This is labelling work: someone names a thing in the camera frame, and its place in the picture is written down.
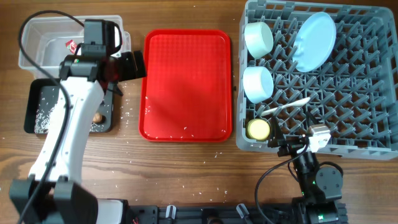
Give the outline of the white rice pile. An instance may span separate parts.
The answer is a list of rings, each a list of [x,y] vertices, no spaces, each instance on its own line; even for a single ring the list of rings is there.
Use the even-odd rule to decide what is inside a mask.
[[[50,117],[55,109],[55,103],[39,103],[35,116],[34,133],[47,134],[50,124]]]

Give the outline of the yellow cup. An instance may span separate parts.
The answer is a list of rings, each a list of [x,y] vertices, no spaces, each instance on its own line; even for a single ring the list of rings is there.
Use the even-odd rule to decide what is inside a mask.
[[[262,119],[252,119],[246,126],[246,135],[250,139],[258,141],[266,140],[271,133],[271,127],[267,121]]]

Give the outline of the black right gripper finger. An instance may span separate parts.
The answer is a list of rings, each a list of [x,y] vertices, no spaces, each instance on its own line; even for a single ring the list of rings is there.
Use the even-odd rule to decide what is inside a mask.
[[[271,118],[271,124],[272,124],[272,140],[276,140],[276,141],[283,140],[284,134],[279,126],[277,117]]]
[[[314,117],[314,115],[311,114],[311,112],[306,112],[306,123],[307,126],[310,127],[312,125],[316,125],[319,124],[319,121],[316,119],[316,117]]]

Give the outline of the light blue bowl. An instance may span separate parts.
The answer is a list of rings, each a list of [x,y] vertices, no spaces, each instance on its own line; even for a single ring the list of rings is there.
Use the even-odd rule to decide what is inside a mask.
[[[265,67],[247,67],[243,73],[243,88],[246,98],[257,104],[272,97],[274,79]]]

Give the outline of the light blue plate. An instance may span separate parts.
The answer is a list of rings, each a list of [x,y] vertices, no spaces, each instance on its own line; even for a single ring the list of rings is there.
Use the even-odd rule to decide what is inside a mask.
[[[295,38],[297,48],[292,60],[299,72],[317,69],[330,56],[336,41],[336,25],[325,12],[311,15],[301,26]]]

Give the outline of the brown carrot stick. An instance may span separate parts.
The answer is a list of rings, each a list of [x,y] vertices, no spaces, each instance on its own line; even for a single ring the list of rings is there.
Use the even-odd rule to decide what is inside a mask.
[[[100,113],[95,113],[94,118],[93,118],[93,123],[100,124],[103,121],[104,121],[104,116]]]

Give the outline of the white plastic spoon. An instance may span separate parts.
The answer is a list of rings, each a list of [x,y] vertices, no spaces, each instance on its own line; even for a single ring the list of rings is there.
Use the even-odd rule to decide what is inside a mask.
[[[297,100],[297,101],[295,101],[295,102],[288,103],[288,104],[286,104],[286,105],[278,106],[278,107],[276,107],[276,108],[263,111],[263,112],[260,114],[260,116],[266,116],[266,115],[269,115],[269,114],[273,114],[273,113],[276,112],[278,109],[285,109],[285,108],[294,107],[294,106],[303,106],[303,105],[307,104],[307,103],[310,101],[310,99],[311,99],[310,97],[306,97],[306,98],[303,98],[303,99],[301,99],[301,100]]]

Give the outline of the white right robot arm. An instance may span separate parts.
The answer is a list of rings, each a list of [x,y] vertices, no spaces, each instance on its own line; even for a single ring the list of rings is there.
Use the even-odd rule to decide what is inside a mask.
[[[342,198],[343,169],[334,162],[319,162],[316,157],[316,152],[329,142],[330,129],[310,112],[306,113],[305,121],[307,132],[287,139],[277,118],[271,118],[268,146],[277,147],[279,157],[289,156],[290,159],[270,168],[257,181],[254,190],[257,211],[265,223],[347,223],[345,204],[339,203]],[[284,165],[295,176],[302,196],[293,198],[282,210],[275,205],[261,205],[258,200],[261,182]]]

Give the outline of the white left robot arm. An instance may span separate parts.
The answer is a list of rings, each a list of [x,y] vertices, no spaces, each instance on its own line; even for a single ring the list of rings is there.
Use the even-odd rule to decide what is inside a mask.
[[[9,197],[20,223],[128,223],[122,199],[99,199],[81,186],[83,155],[95,114],[110,83],[144,78],[141,51],[121,52],[119,25],[83,23],[84,40],[51,81],[59,89],[43,148],[26,179],[15,179]]]

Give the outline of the green bowl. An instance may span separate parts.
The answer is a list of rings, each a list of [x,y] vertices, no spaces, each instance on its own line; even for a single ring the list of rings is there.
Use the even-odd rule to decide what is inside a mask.
[[[247,24],[244,28],[244,40],[249,53],[255,59],[270,53],[274,46],[272,31],[265,22]]]

